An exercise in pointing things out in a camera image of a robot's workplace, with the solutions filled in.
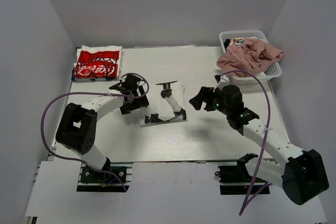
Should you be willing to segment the white t-shirt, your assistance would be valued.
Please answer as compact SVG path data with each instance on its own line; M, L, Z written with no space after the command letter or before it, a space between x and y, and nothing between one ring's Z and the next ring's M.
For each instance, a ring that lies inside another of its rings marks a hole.
M187 121L184 87L180 81L150 85L149 105L138 111L141 127Z

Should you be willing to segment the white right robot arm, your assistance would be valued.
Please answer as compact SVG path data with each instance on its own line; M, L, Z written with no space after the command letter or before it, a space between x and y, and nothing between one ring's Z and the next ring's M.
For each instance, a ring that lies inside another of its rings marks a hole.
M189 103L196 110L223 113L231 128L263 147L274 162L261 161L257 177L282 188L295 204L303 205L329 188L321 155L316 150L305 151L267 128L258 114L244 106L239 87L201 87Z

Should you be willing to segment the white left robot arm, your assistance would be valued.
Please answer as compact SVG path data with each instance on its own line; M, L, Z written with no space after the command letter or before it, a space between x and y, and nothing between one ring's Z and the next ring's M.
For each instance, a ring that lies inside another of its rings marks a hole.
M119 109L122 115L147 107L146 92L138 74L128 73L107 93L83 103L70 103L65 107L56 132L56 142L76 153L92 170L109 171L110 161L95 145L96 128L100 119Z

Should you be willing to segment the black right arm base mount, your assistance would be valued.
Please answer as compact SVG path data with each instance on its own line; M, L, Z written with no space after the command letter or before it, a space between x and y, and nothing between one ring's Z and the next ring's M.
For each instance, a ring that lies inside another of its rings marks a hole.
M214 176L219 179L220 194L222 196L245 195L252 179L248 173L242 172L238 165L219 166Z

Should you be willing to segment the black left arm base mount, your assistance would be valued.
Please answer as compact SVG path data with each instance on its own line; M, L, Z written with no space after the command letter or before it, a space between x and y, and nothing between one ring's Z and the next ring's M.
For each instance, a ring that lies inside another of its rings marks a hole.
M132 164L111 164L110 170L117 175L126 190L124 190L123 186L114 176L94 172L87 166L82 165L76 191L87 193L125 193L130 186L132 178Z

